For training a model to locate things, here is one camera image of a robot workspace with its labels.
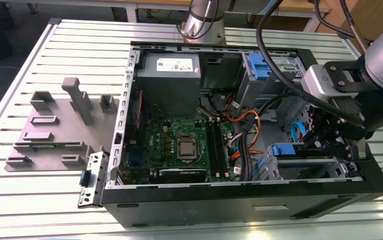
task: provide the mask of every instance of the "slotted worktable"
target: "slotted worktable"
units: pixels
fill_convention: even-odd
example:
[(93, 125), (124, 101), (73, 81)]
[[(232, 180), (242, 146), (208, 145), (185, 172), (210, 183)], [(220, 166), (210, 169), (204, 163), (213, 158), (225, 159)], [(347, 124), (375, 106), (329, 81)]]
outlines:
[[(310, 49), (320, 64), (355, 59), (333, 34), (265, 31), (270, 47)], [(256, 45), (254, 30), (225, 29), (229, 45)], [(49, 24), (0, 103), (0, 238), (122, 235), (130, 239), (383, 239), (383, 197), (317, 219), (124, 229), (104, 208), (77, 209), (78, 171), (6, 172), (4, 159), (20, 137), (34, 91), (66, 98), (64, 77), (80, 79), (90, 98), (120, 98), (130, 41), (180, 42), (173, 25), (62, 20)], [(369, 140), (383, 169), (383, 128)]]

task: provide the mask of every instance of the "open computer tower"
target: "open computer tower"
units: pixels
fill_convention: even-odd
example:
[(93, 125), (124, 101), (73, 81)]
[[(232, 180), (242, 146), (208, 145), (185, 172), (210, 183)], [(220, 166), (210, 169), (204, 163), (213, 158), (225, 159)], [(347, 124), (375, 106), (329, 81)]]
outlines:
[[(297, 86), (317, 64), (306, 49), (270, 48)], [(260, 116), (250, 179), (241, 180), (230, 122), (286, 93), (253, 46), (132, 42), (112, 147), (90, 155), (78, 207), (105, 207), (124, 227), (316, 218), (383, 196), (373, 158), (301, 149), (309, 104), (292, 96)]]

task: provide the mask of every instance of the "power supply label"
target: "power supply label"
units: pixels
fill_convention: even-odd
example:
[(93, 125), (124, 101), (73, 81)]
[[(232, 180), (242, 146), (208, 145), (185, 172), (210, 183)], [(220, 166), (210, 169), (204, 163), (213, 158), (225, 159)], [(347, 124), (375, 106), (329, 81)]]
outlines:
[(192, 72), (193, 61), (190, 58), (158, 58), (157, 72)]

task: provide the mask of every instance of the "wooden desk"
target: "wooden desk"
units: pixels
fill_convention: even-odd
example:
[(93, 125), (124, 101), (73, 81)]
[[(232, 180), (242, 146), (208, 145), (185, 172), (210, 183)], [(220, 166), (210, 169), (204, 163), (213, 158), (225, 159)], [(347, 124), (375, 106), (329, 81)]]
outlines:
[[(141, 4), (169, 4), (169, 5), (185, 5), (190, 4), (190, 0), (109, 0), (121, 1), (128, 3)], [(306, 0), (282, 0), (278, 10), (289, 12), (313, 12), (313, 4), (308, 3)], [(328, 13), (331, 11), (329, 6), (324, 1), (320, 2), (320, 11)]]
[[(137, 9), (186, 11), (190, 4), (190, 0), (4, 0), (4, 2), (125, 8), (126, 20), (129, 23), (136, 23), (138, 21)], [(318, 6), (321, 16), (324, 16), (331, 11), (325, 0), (320, 0)], [(306, 0), (284, 0), (280, 4), (277, 15), (282, 17), (306, 18), (308, 22), (302, 32), (314, 32), (318, 21), (313, 8), (314, 6), (308, 3)]]
[[(186, 11), (190, 0), (108, 0), (112, 2), (124, 2), (126, 10), (128, 22), (137, 22), (136, 9), (164, 9)], [(324, 2), (318, 4), (321, 16), (324, 16), (331, 8)], [(306, 0), (284, 0), (278, 6), (278, 16), (306, 18), (308, 22), (304, 32), (314, 32), (318, 26), (318, 21), (314, 15), (314, 6)]]

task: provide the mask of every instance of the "cpu socket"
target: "cpu socket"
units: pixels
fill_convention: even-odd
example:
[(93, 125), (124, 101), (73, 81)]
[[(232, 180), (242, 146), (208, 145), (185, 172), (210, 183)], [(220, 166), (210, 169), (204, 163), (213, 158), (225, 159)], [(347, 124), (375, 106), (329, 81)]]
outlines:
[(185, 164), (197, 159), (197, 138), (193, 135), (181, 135), (176, 138), (176, 158)]

